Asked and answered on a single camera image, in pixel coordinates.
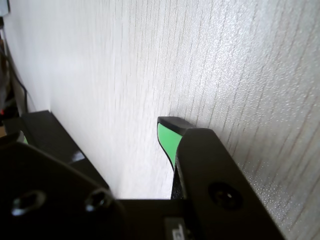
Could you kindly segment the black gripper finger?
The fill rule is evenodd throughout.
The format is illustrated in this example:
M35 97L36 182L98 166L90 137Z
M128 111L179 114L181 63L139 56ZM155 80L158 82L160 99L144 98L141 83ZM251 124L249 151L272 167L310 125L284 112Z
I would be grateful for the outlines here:
M157 119L158 142L189 203L196 240L281 240L283 234L212 129L174 116Z
M128 223L109 189L40 150L0 139L3 240L127 240Z

